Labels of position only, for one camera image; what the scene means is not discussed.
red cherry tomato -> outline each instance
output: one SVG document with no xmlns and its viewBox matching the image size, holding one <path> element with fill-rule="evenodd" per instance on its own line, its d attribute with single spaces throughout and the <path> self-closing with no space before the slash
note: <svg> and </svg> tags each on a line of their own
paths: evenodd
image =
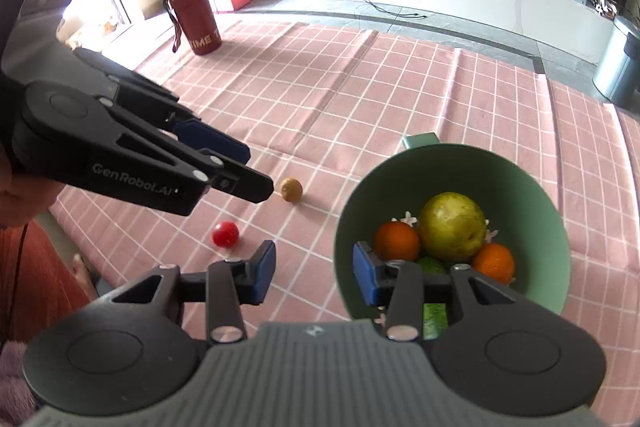
<svg viewBox="0 0 640 427">
<path fill-rule="evenodd" d="M 233 248 L 239 237 L 240 231 L 231 221 L 218 223 L 211 233 L 213 244 L 220 248 Z"/>
</svg>

blue gripper pad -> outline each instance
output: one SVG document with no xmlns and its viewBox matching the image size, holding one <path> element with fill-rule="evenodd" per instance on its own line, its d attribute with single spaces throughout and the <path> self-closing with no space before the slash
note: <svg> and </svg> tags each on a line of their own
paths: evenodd
<svg viewBox="0 0 640 427">
<path fill-rule="evenodd" d="M 255 281 L 252 288 L 252 302 L 256 305 L 262 304 L 276 270 L 276 245 L 274 242 L 263 241 L 260 248 L 252 255 L 249 264 Z"/>
<path fill-rule="evenodd" d="M 195 118 L 179 121 L 172 132 L 192 149 L 210 149 L 242 165 L 251 159 L 251 150 L 246 144 Z"/>
<path fill-rule="evenodd" d="M 367 306 L 380 306 L 380 285 L 385 277 L 385 264 L 366 241 L 353 245 L 353 273 Z"/>
</svg>

green lime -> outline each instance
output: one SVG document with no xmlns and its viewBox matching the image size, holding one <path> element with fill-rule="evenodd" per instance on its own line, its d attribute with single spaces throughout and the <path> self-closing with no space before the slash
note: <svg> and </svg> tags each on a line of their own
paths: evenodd
<svg viewBox="0 0 640 427">
<path fill-rule="evenodd" d="M 418 264 L 422 268 L 422 271 L 427 273 L 446 273 L 444 264 L 434 257 L 423 257 L 418 261 Z"/>
<path fill-rule="evenodd" d="M 443 264 L 433 257 L 423 257 L 418 264 L 427 273 L 447 272 Z M 448 325 L 446 305 L 424 304 L 422 306 L 422 337 L 426 341 L 437 339 Z"/>
</svg>

bowl handle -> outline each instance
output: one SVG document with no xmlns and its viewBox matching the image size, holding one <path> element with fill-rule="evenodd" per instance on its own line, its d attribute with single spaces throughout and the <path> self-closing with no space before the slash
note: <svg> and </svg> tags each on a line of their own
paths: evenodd
<svg viewBox="0 0 640 427">
<path fill-rule="evenodd" d="M 426 145 L 435 145 L 440 143 L 434 132 L 426 132 L 423 134 L 414 134 L 413 136 L 405 136 L 402 138 L 405 149 L 417 149 Z"/>
</svg>

pear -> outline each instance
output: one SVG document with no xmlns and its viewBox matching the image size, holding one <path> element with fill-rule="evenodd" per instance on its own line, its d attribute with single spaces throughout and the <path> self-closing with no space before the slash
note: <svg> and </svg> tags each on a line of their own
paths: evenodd
<svg viewBox="0 0 640 427">
<path fill-rule="evenodd" d="M 418 233 L 427 254 L 441 261 L 466 263 L 484 243 L 486 222 L 474 200 L 443 192 L 422 208 Z"/>
</svg>

